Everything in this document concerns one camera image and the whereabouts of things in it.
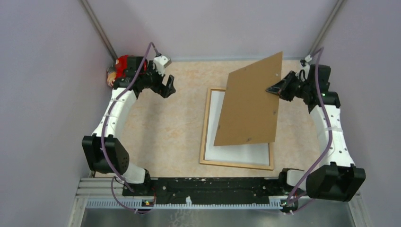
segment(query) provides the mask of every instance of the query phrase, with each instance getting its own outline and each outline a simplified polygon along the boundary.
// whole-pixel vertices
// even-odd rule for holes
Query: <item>cardboard sheet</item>
[[[279,97],[266,88],[281,80],[282,58],[279,52],[228,75],[214,146],[275,141]]]

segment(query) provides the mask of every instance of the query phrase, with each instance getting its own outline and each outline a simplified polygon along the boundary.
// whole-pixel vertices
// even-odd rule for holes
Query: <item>table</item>
[[[312,165],[319,156],[316,130],[299,98],[279,102],[273,171],[199,164],[208,88],[225,87],[230,72],[253,62],[173,62],[166,75],[175,76],[177,92],[163,99],[146,89],[130,110],[120,139],[130,161],[152,177],[268,177]],[[283,61],[281,77],[290,70],[299,70],[298,61]]]

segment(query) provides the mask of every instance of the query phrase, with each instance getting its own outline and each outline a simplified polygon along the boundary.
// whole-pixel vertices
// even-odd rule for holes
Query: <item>robotic arm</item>
[[[356,168],[348,153],[340,121],[340,99],[336,92],[329,91],[331,68],[325,65],[318,66],[319,89],[331,124],[328,128],[315,85],[316,65],[309,65],[310,60],[311,58],[306,58],[301,61],[303,68],[298,73],[291,71],[266,91],[286,101],[292,101],[295,96],[303,99],[315,123],[321,153],[329,143],[329,130],[332,131],[330,149],[320,161],[320,167],[311,172],[299,188],[306,191],[310,198],[349,201],[365,180],[365,170]],[[282,174],[286,175],[288,185],[295,186],[305,172],[287,170]]]
[[[122,129],[127,120],[128,113],[142,90],[150,88],[163,98],[167,98],[175,92],[173,85],[174,77],[170,75],[167,84],[163,84],[165,69],[171,63],[168,57],[160,54],[152,61],[145,60],[133,86],[117,100],[117,96],[119,96],[134,79],[134,75],[137,73],[137,70],[139,70],[140,62],[143,59],[143,57],[139,56],[123,57],[124,66],[123,69],[120,69],[121,76],[113,82],[112,97],[107,110],[92,135],[83,138],[82,147],[89,168],[92,171],[104,174],[113,173],[113,170],[105,159],[101,147],[102,128],[106,117],[108,117],[108,122],[105,126],[105,148],[107,155],[115,169],[125,178],[127,183],[141,184],[145,182],[147,176],[148,178],[150,176],[145,169],[130,162],[129,155],[118,138],[122,134]]]

